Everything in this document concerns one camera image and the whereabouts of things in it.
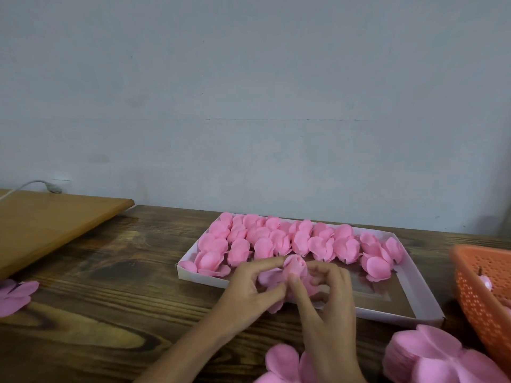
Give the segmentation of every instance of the orange basket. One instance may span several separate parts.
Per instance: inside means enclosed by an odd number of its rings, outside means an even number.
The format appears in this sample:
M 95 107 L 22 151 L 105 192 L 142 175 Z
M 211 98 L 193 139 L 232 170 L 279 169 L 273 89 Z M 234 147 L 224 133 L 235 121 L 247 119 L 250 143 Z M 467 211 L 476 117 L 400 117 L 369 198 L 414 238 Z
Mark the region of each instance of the orange basket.
M 457 299 L 490 357 L 511 378 L 511 251 L 455 245 Z M 490 292 L 479 271 L 493 284 Z

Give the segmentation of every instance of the gray wall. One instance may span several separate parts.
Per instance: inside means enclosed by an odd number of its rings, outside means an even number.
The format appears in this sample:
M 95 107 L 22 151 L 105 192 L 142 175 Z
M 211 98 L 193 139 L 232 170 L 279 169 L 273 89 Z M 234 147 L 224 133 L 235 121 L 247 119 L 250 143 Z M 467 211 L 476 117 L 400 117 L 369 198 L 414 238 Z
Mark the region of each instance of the gray wall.
M 511 0 L 0 0 L 0 185 L 495 233 Z

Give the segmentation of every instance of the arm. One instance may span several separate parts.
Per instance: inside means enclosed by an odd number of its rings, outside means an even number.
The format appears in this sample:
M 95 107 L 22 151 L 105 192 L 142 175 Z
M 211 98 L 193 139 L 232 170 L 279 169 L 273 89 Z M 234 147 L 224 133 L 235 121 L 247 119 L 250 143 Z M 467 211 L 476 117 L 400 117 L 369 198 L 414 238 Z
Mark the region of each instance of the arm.
M 303 342 L 312 359 L 318 383 L 365 383 L 357 360 L 357 319 L 351 279 L 346 269 L 321 261 L 307 262 L 314 275 L 311 283 L 327 284 L 330 293 L 318 293 L 325 302 L 320 314 L 312 305 L 305 286 L 297 277 L 290 277 L 302 322 Z
M 241 263 L 212 311 L 135 383 L 191 383 L 215 352 L 284 298 L 284 283 L 264 293 L 256 289 L 259 273 L 281 267 L 284 259 L 273 257 Z

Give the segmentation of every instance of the forearm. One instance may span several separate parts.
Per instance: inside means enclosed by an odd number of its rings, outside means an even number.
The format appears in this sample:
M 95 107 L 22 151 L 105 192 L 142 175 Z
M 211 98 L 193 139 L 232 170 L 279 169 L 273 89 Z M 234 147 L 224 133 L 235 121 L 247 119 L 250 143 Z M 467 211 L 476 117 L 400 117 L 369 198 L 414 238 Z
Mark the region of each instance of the forearm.
M 176 342 L 135 383 L 191 383 L 232 336 L 208 315 Z

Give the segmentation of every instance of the power cord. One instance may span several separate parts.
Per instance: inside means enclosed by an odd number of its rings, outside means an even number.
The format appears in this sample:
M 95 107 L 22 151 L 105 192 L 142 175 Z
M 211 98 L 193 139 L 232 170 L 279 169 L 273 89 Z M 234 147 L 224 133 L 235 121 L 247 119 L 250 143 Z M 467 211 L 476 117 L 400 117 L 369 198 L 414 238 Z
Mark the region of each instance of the power cord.
M 23 185 L 20 185 L 19 187 L 17 188 L 14 188 L 14 189 L 11 189 L 9 192 L 7 192 L 6 194 L 0 196 L 0 201 L 2 201 L 3 199 L 5 199 L 7 196 L 9 196 L 11 193 L 13 192 L 16 192 L 16 191 L 19 191 L 20 189 L 26 187 L 27 185 L 29 184 L 32 184 L 32 183 L 43 183 L 45 186 L 46 186 L 46 189 L 48 191 L 50 191 L 51 193 L 62 193 L 62 188 L 59 187 L 58 185 L 55 185 L 55 184 L 52 184 L 52 183 L 49 183 L 48 181 L 44 181 L 44 180 L 31 180 Z

